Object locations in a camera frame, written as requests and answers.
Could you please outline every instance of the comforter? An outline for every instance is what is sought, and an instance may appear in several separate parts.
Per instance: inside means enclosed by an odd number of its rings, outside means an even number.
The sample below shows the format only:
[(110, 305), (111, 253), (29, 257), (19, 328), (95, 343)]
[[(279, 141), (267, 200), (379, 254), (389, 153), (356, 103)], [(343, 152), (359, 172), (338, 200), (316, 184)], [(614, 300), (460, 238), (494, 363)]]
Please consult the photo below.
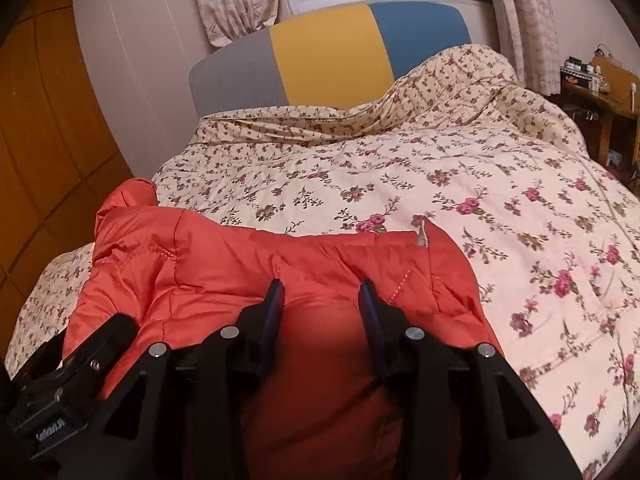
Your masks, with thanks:
[[(638, 414), (638, 200), (588, 158), (575, 124), (484, 46), (444, 50), (351, 110), (205, 117), (154, 181), (160, 205), (293, 235), (431, 219), (466, 254), (506, 358), (584, 478)], [(18, 319), (11, 372), (65, 325), (91, 250), (43, 273)]]

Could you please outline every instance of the box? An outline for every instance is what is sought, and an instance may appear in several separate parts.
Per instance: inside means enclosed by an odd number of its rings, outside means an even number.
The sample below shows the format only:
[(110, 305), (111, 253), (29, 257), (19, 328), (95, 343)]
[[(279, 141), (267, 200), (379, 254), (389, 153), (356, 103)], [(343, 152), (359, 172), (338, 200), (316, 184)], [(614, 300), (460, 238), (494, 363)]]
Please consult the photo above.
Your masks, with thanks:
[(579, 70), (572, 70), (571, 68), (561, 66), (560, 79), (562, 81), (568, 81), (569, 83), (574, 84), (576, 86), (581, 86), (583, 88), (590, 88), (590, 83), (591, 83), (591, 80), (593, 79), (593, 74), (589, 74), (587, 72), (580, 72)]

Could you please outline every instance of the black bracket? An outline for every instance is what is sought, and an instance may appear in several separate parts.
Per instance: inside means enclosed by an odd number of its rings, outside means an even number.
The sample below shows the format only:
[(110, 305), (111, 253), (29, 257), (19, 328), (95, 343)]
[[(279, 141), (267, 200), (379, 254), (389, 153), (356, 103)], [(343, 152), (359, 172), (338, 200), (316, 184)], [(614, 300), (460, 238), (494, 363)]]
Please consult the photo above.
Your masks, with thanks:
[(580, 480), (562, 438), (527, 387), (489, 343), (445, 345), (411, 326), (373, 284), (360, 288), (360, 313), (374, 370), (408, 398), (395, 480), (447, 480), (450, 418), (460, 407), (462, 480)]
[(63, 363), (56, 336), (29, 359), (14, 379), (20, 394), (6, 424), (32, 461), (50, 458), (91, 419), (104, 378), (138, 333), (135, 320), (116, 314)]
[[(263, 302), (201, 344), (172, 351), (157, 342), (101, 404), (58, 480), (248, 480), (238, 393), (266, 377), (284, 307), (273, 280)], [(184, 410), (186, 395), (193, 413)], [(182, 456), (184, 419), (192, 456)]]

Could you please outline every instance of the wooden desk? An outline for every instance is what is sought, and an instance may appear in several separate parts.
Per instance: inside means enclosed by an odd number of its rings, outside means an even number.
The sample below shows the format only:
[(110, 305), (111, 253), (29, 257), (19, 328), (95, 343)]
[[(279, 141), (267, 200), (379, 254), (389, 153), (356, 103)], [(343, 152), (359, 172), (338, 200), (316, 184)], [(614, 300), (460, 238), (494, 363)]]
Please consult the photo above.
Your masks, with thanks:
[(629, 119), (636, 124), (636, 138), (634, 139), (634, 152), (632, 153), (631, 163), (635, 164), (640, 160), (640, 111), (632, 112), (625, 105), (598, 92), (592, 92), (587, 88), (576, 86), (568, 81), (562, 81), (562, 90), (569, 95), (580, 96), (587, 101), (595, 104), (602, 113), (600, 114), (600, 143), (598, 146), (598, 163), (604, 167), (607, 165), (607, 157), (609, 156), (609, 139), (611, 137), (611, 127), (613, 119), (621, 117)]

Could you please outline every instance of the headboard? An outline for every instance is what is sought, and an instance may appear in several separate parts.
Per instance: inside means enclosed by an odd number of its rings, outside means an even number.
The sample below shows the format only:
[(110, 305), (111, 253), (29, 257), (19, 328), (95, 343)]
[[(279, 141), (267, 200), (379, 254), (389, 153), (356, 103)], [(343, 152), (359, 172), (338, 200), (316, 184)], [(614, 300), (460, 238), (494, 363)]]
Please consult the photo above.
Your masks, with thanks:
[(72, 0), (32, 0), (0, 48), (0, 355), (52, 258), (94, 239), (131, 172), (84, 67)]
[(350, 108), (444, 48), (470, 43), (460, 12), (432, 2), (332, 7), (234, 41), (191, 69), (199, 116), (283, 105)]

